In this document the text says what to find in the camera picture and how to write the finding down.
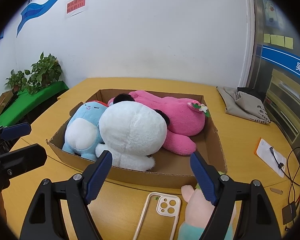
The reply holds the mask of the yellow sticky notes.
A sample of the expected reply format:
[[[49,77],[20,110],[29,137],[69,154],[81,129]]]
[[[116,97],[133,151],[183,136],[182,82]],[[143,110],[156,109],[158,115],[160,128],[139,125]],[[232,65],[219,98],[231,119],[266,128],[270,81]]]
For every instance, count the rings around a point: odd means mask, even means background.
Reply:
[[[263,42],[272,45],[285,47],[287,49],[293,49],[294,40],[292,37],[275,35],[275,34],[264,34]]]

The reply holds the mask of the black square device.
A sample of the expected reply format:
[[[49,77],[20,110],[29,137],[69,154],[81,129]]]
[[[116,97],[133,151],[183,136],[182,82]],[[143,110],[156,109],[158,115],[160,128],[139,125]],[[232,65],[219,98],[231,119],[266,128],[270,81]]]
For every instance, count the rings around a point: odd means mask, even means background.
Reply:
[[[296,203],[291,202],[282,209],[282,223],[286,225],[292,222],[296,217]]]

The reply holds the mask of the white panda plush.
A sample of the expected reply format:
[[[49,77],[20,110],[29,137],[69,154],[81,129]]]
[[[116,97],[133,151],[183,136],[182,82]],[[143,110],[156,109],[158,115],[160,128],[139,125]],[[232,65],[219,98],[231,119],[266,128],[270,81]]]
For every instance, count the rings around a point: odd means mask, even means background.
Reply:
[[[161,110],[136,102],[129,94],[119,94],[99,120],[103,143],[96,146],[95,154],[100,157],[108,150],[113,166],[148,171],[155,166],[152,155],[163,146],[169,124]]]

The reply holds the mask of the pink plush bear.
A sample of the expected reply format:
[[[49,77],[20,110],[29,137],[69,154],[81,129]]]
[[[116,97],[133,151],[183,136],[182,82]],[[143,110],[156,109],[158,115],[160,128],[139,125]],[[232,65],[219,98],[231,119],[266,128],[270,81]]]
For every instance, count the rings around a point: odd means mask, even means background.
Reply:
[[[144,90],[129,93],[136,102],[164,112],[170,119],[163,148],[178,155],[190,155],[197,146],[190,137],[200,133],[210,112],[207,105],[191,98],[160,98]]]

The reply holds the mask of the blue door banner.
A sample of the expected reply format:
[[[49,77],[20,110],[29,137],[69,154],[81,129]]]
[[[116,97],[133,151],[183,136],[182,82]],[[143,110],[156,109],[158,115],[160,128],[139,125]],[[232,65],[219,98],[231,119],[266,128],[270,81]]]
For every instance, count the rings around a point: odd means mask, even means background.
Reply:
[[[261,59],[279,66],[300,78],[300,57],[269,46],[262,46]]]

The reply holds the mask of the brown cardboard box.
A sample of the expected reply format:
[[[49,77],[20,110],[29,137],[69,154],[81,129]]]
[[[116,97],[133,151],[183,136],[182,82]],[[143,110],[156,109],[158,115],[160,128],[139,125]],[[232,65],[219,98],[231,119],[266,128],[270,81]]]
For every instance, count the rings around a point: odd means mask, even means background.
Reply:
[[[1,94],[0,96],[0,115],[7,106],[7,104],[11,101],[13,98],[13,92],[11,90],[6,91]]]

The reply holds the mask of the potted green plant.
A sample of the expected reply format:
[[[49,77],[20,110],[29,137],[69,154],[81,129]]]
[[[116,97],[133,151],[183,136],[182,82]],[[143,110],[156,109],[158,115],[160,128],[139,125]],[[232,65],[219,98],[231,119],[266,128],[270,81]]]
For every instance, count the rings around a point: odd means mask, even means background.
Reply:
[[[27,91],[29,94],[36,94],[51,83],[59,81],[62,68],[57,57],[51,54],[44,56],[41,53],[40,59],[31,65],[31,70],[25,69],[24,73],[27,76]]]

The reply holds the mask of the grey canvas bag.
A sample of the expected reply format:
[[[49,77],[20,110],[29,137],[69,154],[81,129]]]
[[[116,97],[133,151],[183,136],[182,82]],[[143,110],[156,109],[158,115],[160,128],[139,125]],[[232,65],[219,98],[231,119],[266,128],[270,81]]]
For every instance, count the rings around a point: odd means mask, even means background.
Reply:
[[[269,124],[270,119],[262,101],[236,88],[216,87],[225,103],[225,112],[239,118]]]

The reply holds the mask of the white paper envelope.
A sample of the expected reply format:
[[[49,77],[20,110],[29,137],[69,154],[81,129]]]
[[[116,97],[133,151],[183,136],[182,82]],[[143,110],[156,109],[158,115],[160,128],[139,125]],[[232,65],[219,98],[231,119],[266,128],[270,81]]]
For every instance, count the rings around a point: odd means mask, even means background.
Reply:
[[[264,139],[260,138],[255,150],[255,155],[263,160],[274,172],[283,178],[287,159]]]

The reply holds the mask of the pig plush green hair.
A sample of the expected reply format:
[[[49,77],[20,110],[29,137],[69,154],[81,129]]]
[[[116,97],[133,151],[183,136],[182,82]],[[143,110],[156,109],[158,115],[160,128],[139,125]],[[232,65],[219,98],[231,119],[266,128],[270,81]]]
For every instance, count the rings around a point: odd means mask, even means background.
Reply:
[[[199,184],[195,188],[191,185],[182,186],[181,194],[187,206],[178,239],[200,239],[215,207],[205,199]]]

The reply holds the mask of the red wall notice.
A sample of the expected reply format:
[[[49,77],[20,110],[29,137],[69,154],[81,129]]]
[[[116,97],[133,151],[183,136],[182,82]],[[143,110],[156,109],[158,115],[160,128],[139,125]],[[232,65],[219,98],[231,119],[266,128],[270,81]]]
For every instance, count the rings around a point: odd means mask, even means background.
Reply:
[[[88,10],[89,0],[68,0],[65,7],[65,18],[70,18]]]

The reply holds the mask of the light blue plush toy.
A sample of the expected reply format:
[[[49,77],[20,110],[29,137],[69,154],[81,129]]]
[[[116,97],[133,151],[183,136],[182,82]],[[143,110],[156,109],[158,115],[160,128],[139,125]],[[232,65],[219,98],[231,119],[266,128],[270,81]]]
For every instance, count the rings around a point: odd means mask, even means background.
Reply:
[[[95,148],[103,143],[99,120],[107,108],[108,105],[101,101],[82,104],[67,124],[62,150],[96,161]]]

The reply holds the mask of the wooden stick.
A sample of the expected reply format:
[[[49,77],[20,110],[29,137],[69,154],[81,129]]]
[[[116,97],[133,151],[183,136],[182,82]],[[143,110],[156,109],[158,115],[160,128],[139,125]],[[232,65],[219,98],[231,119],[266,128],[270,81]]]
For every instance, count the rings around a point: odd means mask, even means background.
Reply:
[[[277,194],[283,194],[283,191],[282,191],[282,190],[276,189],[276,188],[273,188],[273,187],[270,187],[270,191],[271,191],[271,192],[274,192],[274,193],[277,193]]]

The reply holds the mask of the small potted plant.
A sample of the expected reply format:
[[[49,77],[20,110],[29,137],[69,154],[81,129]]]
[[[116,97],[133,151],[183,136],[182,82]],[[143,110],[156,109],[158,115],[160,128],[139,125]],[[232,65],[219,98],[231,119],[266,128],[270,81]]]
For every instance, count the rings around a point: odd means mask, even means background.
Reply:
[[[10,77],[6,78],[5,86],[14,90],[15,92],[22,91],[26,88],[27,78],[25,73],[21,70],[15,72],[11,70]]]

